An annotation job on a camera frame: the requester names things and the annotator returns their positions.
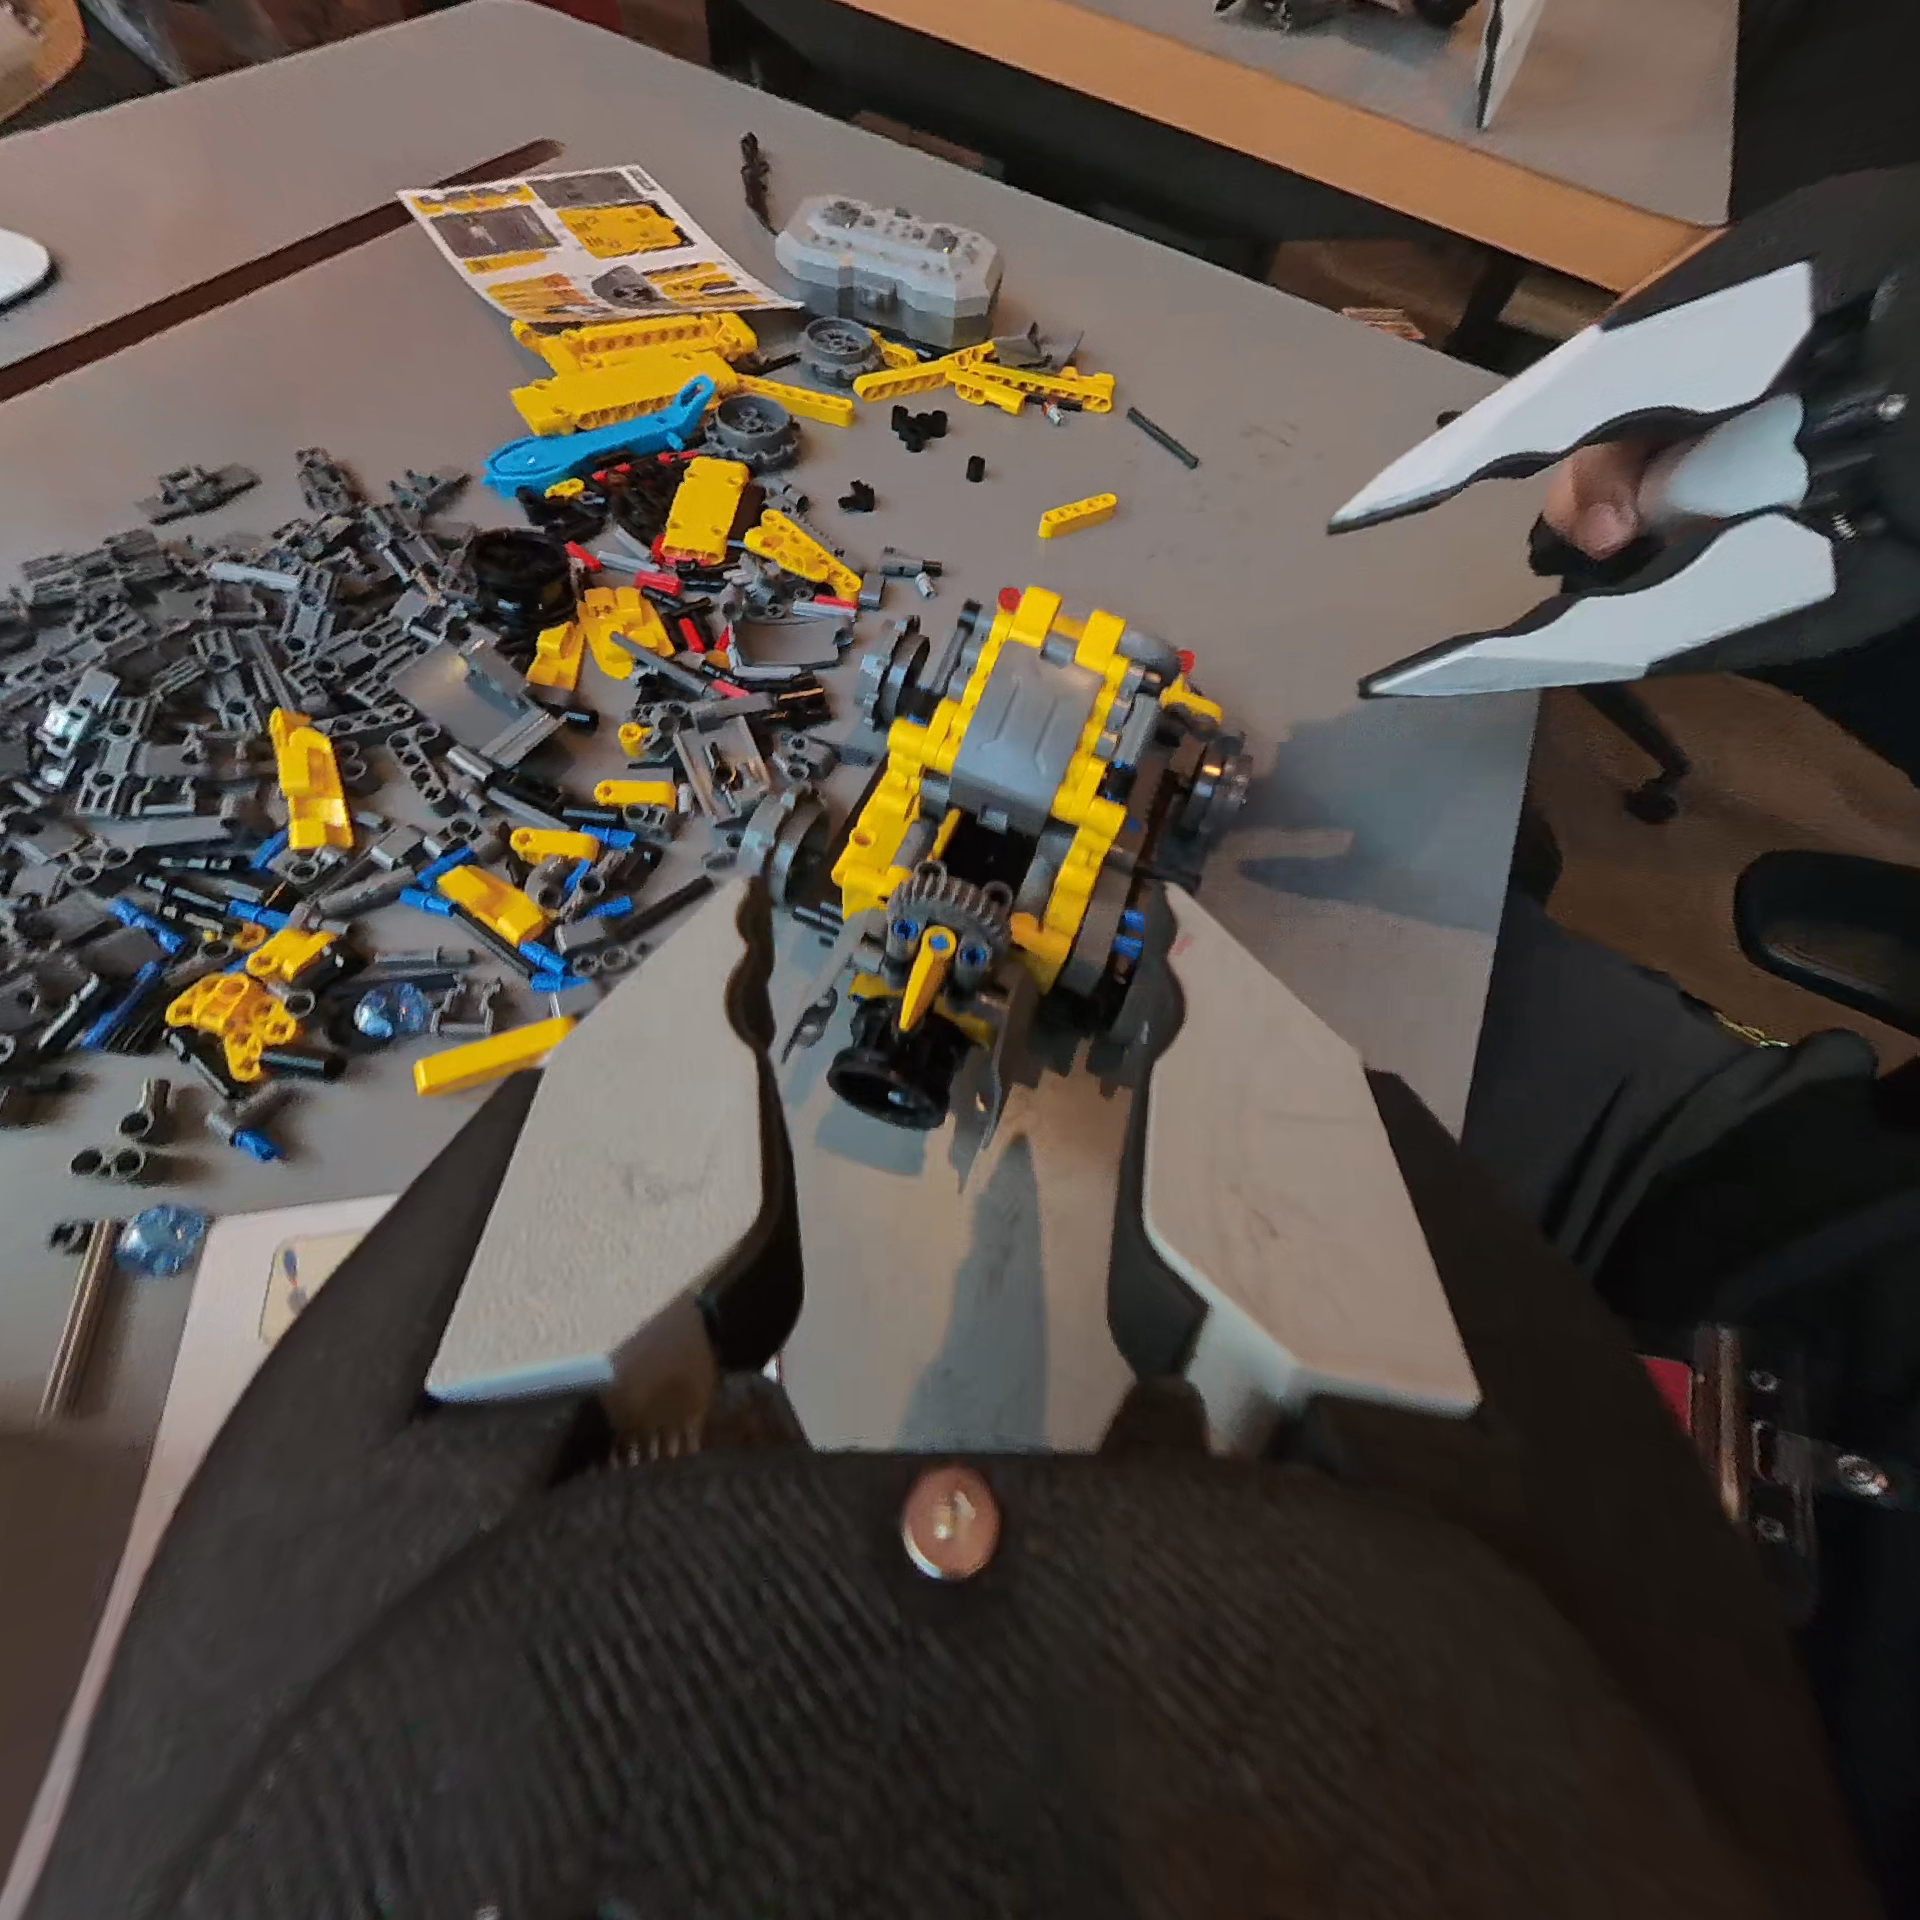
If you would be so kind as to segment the yellow toy brick vehicle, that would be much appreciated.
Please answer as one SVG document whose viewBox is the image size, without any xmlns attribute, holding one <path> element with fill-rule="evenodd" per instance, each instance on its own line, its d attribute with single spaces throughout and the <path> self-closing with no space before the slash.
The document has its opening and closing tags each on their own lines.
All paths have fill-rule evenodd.
<svg viewBox="0 0 1920 1920">
<path fill-rule="evenodd" d="M 910 618 L 861 663 L 855 711 L 870 782 L 822 850 L 812 791 L 761 802 L 738 848 L 831 940 L 784 1044 L 845 1014 L 833 1098 L 914 1135 L 961 1114 L 985 1140 L 1033 1024 L 1124 1047 L 1150 912 L 1170 884 L 1200 883 L 1255 762 L 1185 652 L 1041 587 L 966 601 L 941 656 Z M 1012 948 L 992 984 L 945 991 L 903 1036 L 900 984 L 880 972 L 884 906 L 929 858 L 1012 890 Z"/>
</svg>

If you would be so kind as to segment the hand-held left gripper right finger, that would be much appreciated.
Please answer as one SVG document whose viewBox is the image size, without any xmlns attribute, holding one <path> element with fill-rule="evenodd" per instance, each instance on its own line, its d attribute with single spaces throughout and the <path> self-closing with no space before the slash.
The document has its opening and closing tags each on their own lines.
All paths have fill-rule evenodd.
<svg viewBox="0 0 1920 1920">
<path fill-rule="evenodd" d="M 1462 1422 L 1481 1388 L 1358 1051 L 1182 888 L 1148 922 L 1109 1319 L 1213 1449 L 1316 1402 Z"/>
</svg>

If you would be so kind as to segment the person's right hand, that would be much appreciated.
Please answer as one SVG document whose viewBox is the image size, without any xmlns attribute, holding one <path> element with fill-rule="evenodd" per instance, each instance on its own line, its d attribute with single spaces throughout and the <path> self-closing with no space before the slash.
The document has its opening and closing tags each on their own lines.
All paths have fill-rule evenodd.
<svg viewBox="0 0 1920 1920">
<path fill-rule="evenodd" d="M 1584 446 L 1546 476 L 1543 510 L 1526 535 L 1526 564 L 1545 579 L 1601 579 L 1641 539 L 1641 481 L 1653 446 L 1623 439 Z"/>
</svg>

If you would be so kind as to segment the yellow grey sticker sheet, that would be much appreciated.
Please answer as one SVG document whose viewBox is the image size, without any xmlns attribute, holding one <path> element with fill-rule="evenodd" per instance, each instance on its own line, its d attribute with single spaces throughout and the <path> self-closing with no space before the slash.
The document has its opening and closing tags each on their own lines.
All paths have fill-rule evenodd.
<svg viewBox="0 0 1920 1920">
<path fill-rule="evenodd" d="M 636 164 L 406 187 L 398 201 L 508 320 L 585 324 L 797 308 Z"/>
</svg>

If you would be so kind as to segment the stack of yellow long beams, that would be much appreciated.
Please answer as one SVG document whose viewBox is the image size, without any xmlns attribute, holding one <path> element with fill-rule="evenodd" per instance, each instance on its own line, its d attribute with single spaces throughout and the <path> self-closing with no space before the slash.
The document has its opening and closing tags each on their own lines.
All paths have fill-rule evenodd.
<svg viewBox="0 0 1920 1920">
<path fill-rule="evenodd" d="M 559 329 L 516 320 L 511 336 L 546 366 L 511 392 L 519 418 L 541 439 L 657 414 L 693 378 L 709 378 L 727 399 L 738 386 L 736 363 L 759 347 L 753 329 L 725 311 Z"/>
</svg>

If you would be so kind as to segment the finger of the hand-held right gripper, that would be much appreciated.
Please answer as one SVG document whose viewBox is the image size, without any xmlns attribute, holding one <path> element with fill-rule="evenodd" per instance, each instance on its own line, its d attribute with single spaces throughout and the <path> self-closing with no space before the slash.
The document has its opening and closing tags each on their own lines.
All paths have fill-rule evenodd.
<svg viewBox="0 0 1920 1920">
<path fill-rule="evenodd" d="M 1661 554 L 1642 584 L 1558 593 L 1501 632 L 1458 636 L 1359 681 L 1364 699 L 1639 681 L 1655 666 L 1833 596 L 1833 544 L 1766 512 Z"/>
<path fill-rule="evenodd" d="M 1333 535 L 1402 519 L 1489 476 L 1526 476 L 1653 417 L 1716 418 L 1760 400 L 1810 334 L 1805 262 L 1613 328 L 1585 328 L 1436 427 L 1328 522 Z"/>
</svg>

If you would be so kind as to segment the blue brick separator tool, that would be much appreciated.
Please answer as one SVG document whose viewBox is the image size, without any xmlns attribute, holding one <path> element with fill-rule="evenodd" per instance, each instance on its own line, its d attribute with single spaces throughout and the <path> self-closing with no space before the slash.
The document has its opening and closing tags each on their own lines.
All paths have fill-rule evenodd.
<svg viewBox="0 0 1920 1920">
<path fill-rule="evenodd" d="M 701 438 L 714 400 L 712 380 L 695 375 L 678 386 L 664 408 L 646 417 L 551 439 L 516 439 L 493 448 L 485 459 L 482 482 L 508 500 L 522 491 L 543 496 L 570 478 L 586 478 L 610 464 L 655 457 L 663 450 L 684 450 Z"/>
</svg>

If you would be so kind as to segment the pile of dark brick pieces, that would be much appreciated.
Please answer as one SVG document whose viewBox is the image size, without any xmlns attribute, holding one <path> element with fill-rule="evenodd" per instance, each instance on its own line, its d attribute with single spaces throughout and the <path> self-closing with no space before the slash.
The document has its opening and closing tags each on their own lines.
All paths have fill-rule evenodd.
<svg viewBox="0 0 1920 1920">
<path fill-rule="evenodd" d="M 375 496 L 302 448 L 295 481 L 271 532 L 196 535 L 255 474 L 168 472 L 137 528 L 5 591 L 5 1130 L 90 1065 L 159 1068 L 81 1179 L 159 1179 L 182 1081 L 274 1164 L 277 1098 L 383 1051 L 534 1065 L 761 802 L 821 799 L 830 673 L 884 591 L 802 491 L 698 446 L 489 527 L 454 470 Z M 463 551 L 495 527 L 564 544 L 570 623 L 474 618 Z M 430 992 L 424 1036 L 357 1036 L 383 978 Z"/>
</svg>

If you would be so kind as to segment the open instruction booklet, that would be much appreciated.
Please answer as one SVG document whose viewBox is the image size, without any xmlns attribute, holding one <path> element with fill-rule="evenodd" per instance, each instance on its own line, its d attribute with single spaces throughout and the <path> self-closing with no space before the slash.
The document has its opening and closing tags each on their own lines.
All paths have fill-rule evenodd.
<svg viewBox="0 0 1920 1920">
<path fill-rule="evenodd" d="M 74 1695 L 81 1716 L 98 1704 L 159 1538 L 212 1441 L 280 1336 L 393 1203 L 378 1193 L 226 1217 L 209 1228 L 127 1546 Z"/>
</svg>

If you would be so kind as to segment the black spoked wheel rim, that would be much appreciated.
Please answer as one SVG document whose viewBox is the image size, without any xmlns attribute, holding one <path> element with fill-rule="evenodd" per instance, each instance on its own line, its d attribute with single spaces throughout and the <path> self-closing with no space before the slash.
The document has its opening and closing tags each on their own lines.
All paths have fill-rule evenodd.
<svg viewBox="0 0 1920 1920">
<path fill-rule="evenodd" d="M 536 636 L 573 619 L 577 586 L 564 544 L 534 528 L 477 530 L 463 551 L 474 618 L 502 636 Z"/>
</svg>

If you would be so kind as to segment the grey long axle rods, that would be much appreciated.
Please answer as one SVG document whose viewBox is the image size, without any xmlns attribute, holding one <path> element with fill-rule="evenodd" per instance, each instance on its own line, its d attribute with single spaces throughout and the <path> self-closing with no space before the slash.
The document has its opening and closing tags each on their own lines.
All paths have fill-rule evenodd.
<svg viewBox="0 0 1920 1920">
<path fill-rule="evenodd" d="M 80 1403 L 94 1345 L 105 1316 L 121 1233 L 124 1223 L 119 1219 L 101 1217 L 58 1223 L 50 1234 L 52 1248 L 62 1256 L 78 1258 L 80 1264 L 66 1300 L 54 1356 L 38 1392 L 37 1422 L 41 1426 L 68 1418 Z"/>
</svg>

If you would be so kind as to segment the loose yellow beams group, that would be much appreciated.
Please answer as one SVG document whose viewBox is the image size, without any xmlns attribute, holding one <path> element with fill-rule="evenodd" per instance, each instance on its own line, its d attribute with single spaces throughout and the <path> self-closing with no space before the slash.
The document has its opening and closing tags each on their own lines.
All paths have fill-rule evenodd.
<svg viewBox="0 0 1920 1920">
<path fill-rule="evenodd" d="M 1030 400 L 1039 408 L 1092 417 L 1109 414 L 1116 402 L 1113 375 L 1004 363 L 986 344 L 932 359 L 894 355 L 882 368 L 853 380 L 853 396 L 865 402 L 896 402 L 940 392 L 972 406 L 990 406 L 1008 417 L 1018 414 Z"/>
</svg>

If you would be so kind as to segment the black and red worn device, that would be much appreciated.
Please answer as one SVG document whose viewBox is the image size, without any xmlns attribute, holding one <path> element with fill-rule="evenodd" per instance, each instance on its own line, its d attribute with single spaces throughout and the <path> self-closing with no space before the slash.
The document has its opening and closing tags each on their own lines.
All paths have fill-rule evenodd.
<svg viewBox="0 0 1920 1920">
<path fill-rule="evenodd" d="M 1807 1432 L 1805 1370 L 1753 1348 L 1725 1324 L 1690 1330 L 1685 1356 L 1641 1370 L 1706 1475 L 1722 1518 L 1749 1540 L 1792 1624 L 1817 1608 L 1823 1507 L 1914 1511 L 1914 1468 Z"/>
</svg>

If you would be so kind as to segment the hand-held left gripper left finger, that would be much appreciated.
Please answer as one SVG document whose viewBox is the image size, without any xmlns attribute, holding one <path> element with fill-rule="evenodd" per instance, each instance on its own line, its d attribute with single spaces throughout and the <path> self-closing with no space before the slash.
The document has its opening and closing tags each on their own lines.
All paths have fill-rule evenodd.
<svg viewBox="0 0 1920 1920">
<path fill-rule="evenodd" d="M 610 1386 L 663 1316 L 761 1370 L 797 1322 L 797 1212 L 773 1068 L 773 912 L 719 884 L 551 1055 L 424 1390 Z"/>
</svg>

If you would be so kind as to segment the black office chair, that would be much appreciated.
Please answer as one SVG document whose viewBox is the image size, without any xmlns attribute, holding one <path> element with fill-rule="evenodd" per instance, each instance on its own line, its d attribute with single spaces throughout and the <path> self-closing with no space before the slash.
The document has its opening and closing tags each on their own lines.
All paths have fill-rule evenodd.
<svg viewBox="0 0 1920 1920">
<path fill-rule="evenodd" d="M 1734 883 L 1749 962 L 1823 1002 L 1918 1036 L 1918 870 L 1866 855 L 1773 850 Z"/>
</svg>

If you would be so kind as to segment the grey brick battery box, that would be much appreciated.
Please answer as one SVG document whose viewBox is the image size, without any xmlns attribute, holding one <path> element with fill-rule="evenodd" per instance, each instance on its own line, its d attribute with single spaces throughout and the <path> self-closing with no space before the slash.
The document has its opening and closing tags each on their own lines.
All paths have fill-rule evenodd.
<svg viewBox="0 0 1920 1920">
<path fill-rule="evenodd" d="M 775 234 L 775 262 L 815 319 L 888 329 L 937 352 L 978 345 L 992 332 L 1001 252 L 982 232 L 809 198 Z"/>
</svg>

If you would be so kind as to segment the black gear brick assembly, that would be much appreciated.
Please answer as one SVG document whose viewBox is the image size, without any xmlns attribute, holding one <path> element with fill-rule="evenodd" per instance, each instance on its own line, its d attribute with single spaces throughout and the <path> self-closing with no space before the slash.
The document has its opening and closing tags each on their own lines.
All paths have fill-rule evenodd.
<svg viewBox="0 0 1920 1920">
<path fill-rule="evenodd" d="M 1012 948 L 1015 895 L 1004 881 L 966 881 L 920 862 L 884 906 L 882 962 L 897 978 L 896 1031 L 912 1034 L 945 991 L 992 984 Z"/>
</svg>

